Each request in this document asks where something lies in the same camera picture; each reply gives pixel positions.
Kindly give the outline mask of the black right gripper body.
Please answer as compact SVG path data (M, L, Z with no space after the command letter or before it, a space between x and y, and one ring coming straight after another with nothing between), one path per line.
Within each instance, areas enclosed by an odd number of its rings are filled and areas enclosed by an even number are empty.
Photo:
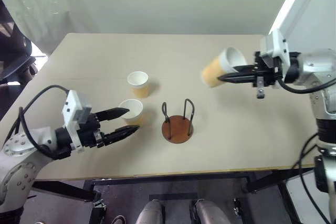
M253 87L257 88L256 97L258 99L263 99L265 97L264 88L274 85L279 78L282 78L281 60L278 57L271 57L270 60L273 65L269 67L264 62L260 51L255 52L254 56Z

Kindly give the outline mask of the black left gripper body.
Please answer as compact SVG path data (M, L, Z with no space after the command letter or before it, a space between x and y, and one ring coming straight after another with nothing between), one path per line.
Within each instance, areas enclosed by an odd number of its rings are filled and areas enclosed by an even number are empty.
M96 114L89 114L85 123L79 124L78 136L83 147L103 147L103 133Z

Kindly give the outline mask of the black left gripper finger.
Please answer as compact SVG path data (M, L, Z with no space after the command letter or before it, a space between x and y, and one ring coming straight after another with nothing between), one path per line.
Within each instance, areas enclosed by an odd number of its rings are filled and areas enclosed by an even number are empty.
M103 111L96 112L94 118L97 122L110 121L117 119L124 114L128 113L130 110L127 108L111 108Z
M121 128L116 129L114 132L105 134L103 137L103 144L105 146L121 141L133 133L135 133L140 128L139 125L126 125Z

